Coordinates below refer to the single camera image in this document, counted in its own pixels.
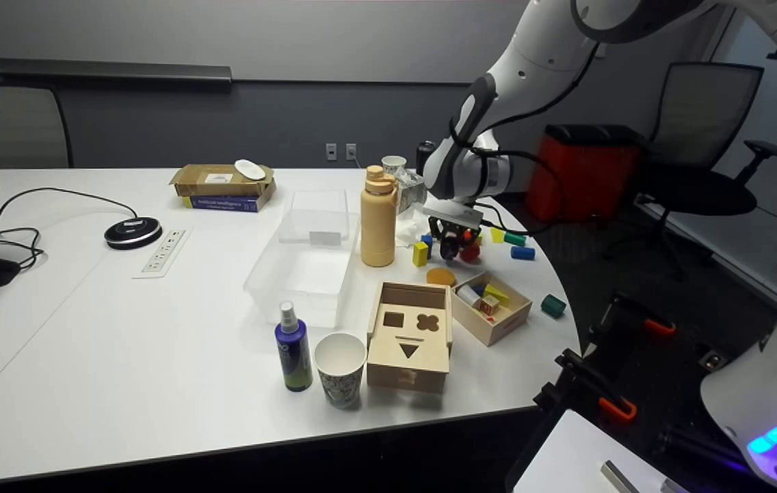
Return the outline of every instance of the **brown bottle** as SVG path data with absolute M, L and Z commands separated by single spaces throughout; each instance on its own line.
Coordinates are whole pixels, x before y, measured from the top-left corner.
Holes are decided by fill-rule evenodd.
M 384 166 L 371 163 L 361 191 L 361 261 L 367 266 L 384 267 L 395 263 L 395 215 L 395 177 Z

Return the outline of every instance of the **blue bottle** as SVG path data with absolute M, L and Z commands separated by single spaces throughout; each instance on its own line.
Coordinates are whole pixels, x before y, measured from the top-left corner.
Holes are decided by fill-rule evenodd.
M 312 387 L 312 366 L 309 366 L 309 344 L 306 344 L 306 324 L 300 320 L 291 304 L 282 306 L 282 320 L 276 324 L 276 344 L 286 387 L 291 392 L 305 392 Z

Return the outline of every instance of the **clear plastic bin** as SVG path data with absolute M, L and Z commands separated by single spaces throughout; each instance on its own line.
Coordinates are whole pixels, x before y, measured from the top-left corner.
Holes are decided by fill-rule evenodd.
M 353 240 L 349 191 L 297 191 L 245 288 L 267 320 L 276 320 L 279 306 L 291 300 L 309 326 L 334 328 Z

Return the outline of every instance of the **office chair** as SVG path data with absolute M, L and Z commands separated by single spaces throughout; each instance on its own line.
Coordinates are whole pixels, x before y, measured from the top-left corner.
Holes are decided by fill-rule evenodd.
M 71 166 L 55 91 L 0 85 L 0 166 Z
M 715 163 L 736 139 L 762 77 L 763 68 L 736 62 L 674 62 L 666 73 L 657 129 L 646 141 L 632 194 L 639 194 L 644 206 L 654 202 L 663 207 L 650 232 L 650 243 L 666 247 L 677 278 L 685 277 L 685 267 L 666 229 L 667 213 L 736 215 L 758 206 L 748 180 L 766 159 L 777 157 L 777 146 L 744 139 L 754 159 L 733 177 L 717 173 Z M 620 247 L 628 240 L 635 237 L 611 243 L 606 257 L 620 254 Z

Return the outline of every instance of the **white cup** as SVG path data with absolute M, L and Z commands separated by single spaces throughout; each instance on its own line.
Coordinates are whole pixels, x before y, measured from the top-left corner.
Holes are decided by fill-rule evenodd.
M 328 333 L 316 344 L 316 369 L 331 406 L 360 409 L 365 361 L 365 343 L 351 333 Z

